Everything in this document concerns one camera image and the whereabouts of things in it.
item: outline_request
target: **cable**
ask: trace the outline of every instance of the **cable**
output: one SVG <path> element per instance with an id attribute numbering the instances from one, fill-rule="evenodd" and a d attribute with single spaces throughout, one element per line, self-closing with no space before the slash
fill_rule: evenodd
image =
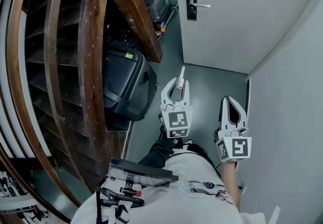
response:
<path id="1" fill-rule="evenodd" d="M 221 178 L 221 175 L 220 175 L 220 173 L 219 173 L 219 171 L 218 171 L 218 167 L 220 166 L 222 164 L 222 162 L 220 162 L 219 163 L 219 165 L 217 165 L 217 167 L 216 167 L 216 173 L 217 173 L 217 175 Z"/>

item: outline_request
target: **wooden staircase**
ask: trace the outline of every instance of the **wooden staircase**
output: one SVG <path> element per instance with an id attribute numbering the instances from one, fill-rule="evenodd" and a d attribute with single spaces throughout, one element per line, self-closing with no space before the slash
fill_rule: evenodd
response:
<path id="1" fill-rule="evenodd" d="M 18 53 L 22 11 L 26 13 L 26 72 L 19 67 Z M 116 35 L 111 29 L 104 31 L 104 24 L 113 17 L 116 21 L 117 14 L 118 17 L 123 15 L 120 22 L 128 23 L 129 32 L 139 40 L 146 57 L 160 62 L 160 46 L 143 0 L 12 0 L 8 15 L 5 56 L 15 114 L 38 165 L 76 206 L 80 202 L 62 182 L 55 166 L 63 167 L 94 192 L 106 174 L 111 156 L 121 157 L 125 147 L 127 131 L 111 128 L 110 119 L 104 114 L 102 93 L 103 42 L 107 36 Z M 27 76 L 30 100 L 26 100 L 22 76 Z M 0 101 L 5 108 L 1 89 Z M 28 112 L 28 101 L 31 101 L 54 165 L 40 145 L 37 128 Z M 30 159 L 14 128 L 10 128 L 25 159 Z M 0 134 L 5 142 L 11 138 L 4 136 L 1 126 Z M 3 144 L 0 159 L 39 203 L 69 221 L 30 187 Z"/>

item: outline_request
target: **black strap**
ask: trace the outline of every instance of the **black strap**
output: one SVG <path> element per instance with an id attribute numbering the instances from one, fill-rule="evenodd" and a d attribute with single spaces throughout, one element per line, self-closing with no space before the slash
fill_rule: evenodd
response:
<path id="1" fill-rule="evenodd" d="M 101 203 L 100 203 L 100 193 L 101 193 L 101 185 L 106 181 L 107 176 L 105 176 L 100 183 L 97 184 L 95 195 L 96 195 L 96 223 L 97 224 L 104 224 L 102 223 L 102 212 L 101 212 Z"/>
<path id="2" fill-rule="evenodd" d="M 148 79 L 143 79 L 143 83 L 145 83 L 146 81 L 148 81 L 148 96 L 147 96 L 147 102 L 146 102 L 146 106 L 145 108 L 141 111 L 141 112 L 136 112 L 136 109 L 132 108 L 129 106 L 130 101 L 127 99 L 124 99 L 116 94 L 114 94 L 113 92 L 111 92 L 108 87 L 104 87 L 103 89 L 103 94 L 104 96 L 106 96 L 107 98 L 113 100 L 114 102 L 116 102 L 118 104 L 118 110 L 121 111 L 126 111 L 127 112 L 127 117 L 130 120 L 133 121 L 138 121 L 144 118 L 144 115 L 146 114 L 146 112 L 149 109 L 150 103 L 152 101 L 152 99 L 154 98 L 155 92 L 156 92 L 156 73 L 153 71 L 152 67 L 149 66 L 148 72 Z"/>
<path id="3" fill-rule="evenodd" d="M 124 205 L 119 205 L 118 208 L 116 209 L 116 219 L 123 224 L 127 224 L 129 220 L 125 220 L 122 218 L 123 211 L 129 214 L 127 211 L 127 208 Z"/>

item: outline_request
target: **door lock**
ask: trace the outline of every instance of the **door lock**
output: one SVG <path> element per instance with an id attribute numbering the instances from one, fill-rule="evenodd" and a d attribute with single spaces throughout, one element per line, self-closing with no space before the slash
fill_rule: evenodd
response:
<path id="1" fill-rule="evenodd" d="M 210 4 L 198 4 L 197 0 L 186 0 L 187 19 L 195 20 L 197 18 L 197 7 L 211 8 Z"/>

